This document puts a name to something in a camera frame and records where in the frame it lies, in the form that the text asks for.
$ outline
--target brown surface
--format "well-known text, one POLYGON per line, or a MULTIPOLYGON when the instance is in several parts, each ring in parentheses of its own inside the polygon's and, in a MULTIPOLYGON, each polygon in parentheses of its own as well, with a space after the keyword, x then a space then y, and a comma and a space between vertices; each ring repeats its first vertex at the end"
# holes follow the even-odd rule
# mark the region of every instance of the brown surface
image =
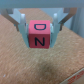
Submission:
MULTIPOLYGON (((22 9, 30 20, 52 19, 40 9, 22 9)), ((84 67, 84 39, 63 27, 54 48, 28 49, 16 28, 0 15, 0 84, 59 84, 84 67)))

